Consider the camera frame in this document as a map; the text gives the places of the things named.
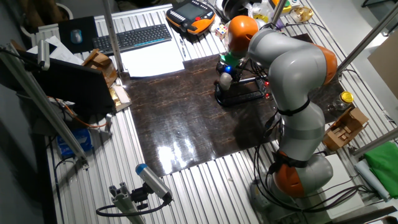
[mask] white paper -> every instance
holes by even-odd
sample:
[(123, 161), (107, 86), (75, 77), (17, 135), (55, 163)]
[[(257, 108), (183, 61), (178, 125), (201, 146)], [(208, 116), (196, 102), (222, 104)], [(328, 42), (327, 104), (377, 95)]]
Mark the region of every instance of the white paper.
[[(63, 43), (56, 36), (52, 36), (45, 40), (47, 43), (56, 46), (57, 48), (50, 54), (50, 58), (61, 60), (64, 62), (74, 63), (76, 65), (82, 65), (84, 62), (82, 59), (74, 56)], [(37, 54), (37, 46), (32, 47), (27, 51), (28, 53)]]
[(174, 41), (124, 52), (121, 56), (130, 77), (151, 77), (184, 69), (180, 51)]

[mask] metal pole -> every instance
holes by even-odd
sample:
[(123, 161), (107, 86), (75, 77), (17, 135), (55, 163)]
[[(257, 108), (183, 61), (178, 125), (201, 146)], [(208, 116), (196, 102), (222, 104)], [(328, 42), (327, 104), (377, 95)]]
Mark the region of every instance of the metal pole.
[(398, 128), (395, 128), (394, 130), (379, 137), (378, 139), (374, 140), (373, 142), (370, 142), (369, 144), (365, 145), (364, 147), (355, 150), (355, 152), (353, 153), (353, 156), (362, 156), (363, 154), (374, 149), (375, 147), (381, 146), (385, 142), (390, 141), (391, 139), (394, 139), (394, 138), (398, 138)]
[(287, 0), (279, 0), (278, 5), (275, 7), (274, 17), (272, 18), (272, 23), (276, 25), (280, 15), (282, 14), (282, 10), (284, 10), (285, 4)]
[(340, 74), (367, 47), (383, 28), (398, 14), (398, 2), (391, 11), (367, 34), (355, 49), (338, 66), (336, 74)]
[(112, 12), (111, 6), (109, 5), (108, 0), (103, 0), (104, 7), (105, 7), (105, 22), (106, 27), (108, 28), (109, 39), (111, 41), (111, 46), (113, 49), (113, 55), (116, 59), (116, 65), (118, 66), (119, 74), (124, 71), (123, 63), (122, 63), (122, 56), (120, 55), (120, 48), (118, 44), (118, 38), (116, 37), (116, 33), (114, 31), (113, 20), (112, 20)]
[[(18, 54), (11, 44), (7, 45), (7, 50), (14, 54)], [(0, 53), (0, 59), (4, 62), (10, 72), (15, 76), (15, 78), (25, 89), (27, 94), (29, 94), (29, 96), (32, 98), (33, 102), (39, 107), (41, 112), (43, 112), (44, 116), (50, 121), (55, 130), (57, 130), (59, 135), (62, 136), (62, 138), (68, 144), (73, 153), (75, 153), (75, 155), (82, 161), (83, 167), (86, 168), (87, 157), (84, 150), (81, 148), (79, 142), (76, 140), (65, 122), (63, 122), (54, 111), (53, 106), (51, 106), (43, 89), (37, 83), (33, 75), (30, 72), (25, 71), (22, 62), (12, 55), (9, 55), (7, 53)]]

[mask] black stand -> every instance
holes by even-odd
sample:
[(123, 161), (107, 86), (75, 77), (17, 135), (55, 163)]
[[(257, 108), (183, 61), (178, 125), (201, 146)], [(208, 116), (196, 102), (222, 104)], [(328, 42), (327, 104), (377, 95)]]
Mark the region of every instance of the black stand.
[[(244, 85), (251, 82), (254, 82), (257, 85), (258, 91), (252, 91), (249, 93), (231, 96), (231, 91), (233, 91), (234, 93), (239, 92), (239, 90), (236, 90), (237, 88), (246, 88)], [(263, 98), (265, 94), (266, 87), (264, 85), (264, 81), (260, 77), (240, 80), (237, 83), (233, 83), (231, 85), (231, 88), (227, 91), (222, 90), (220, 84), (217, 83), (215, 90), (216, 100), (221, 106), (233, 106), (251, 100), (260, 99)]]

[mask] green cloth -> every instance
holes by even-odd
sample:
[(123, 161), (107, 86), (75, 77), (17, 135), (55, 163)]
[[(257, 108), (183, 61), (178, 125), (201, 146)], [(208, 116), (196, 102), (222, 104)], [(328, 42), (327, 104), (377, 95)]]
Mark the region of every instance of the green cloth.
[(381, 184), (390, 193), (398, 198), (398, 147), (392, 142), (365, 153), (365, 159), (370, 170), (380, 180)]

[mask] keyboard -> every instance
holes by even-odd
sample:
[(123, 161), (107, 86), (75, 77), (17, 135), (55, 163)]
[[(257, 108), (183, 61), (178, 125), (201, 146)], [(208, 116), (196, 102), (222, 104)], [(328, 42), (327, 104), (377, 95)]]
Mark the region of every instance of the keyboard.
[[(116, 34), (119, 42), (120, 52), (147, 47), (161, 42), (170, 41), (172, 36), (165, 24), (154, 25)], [(111, 41), (109, 36), (93, 38), (95, 49), (105, 55), (113, 55)]]

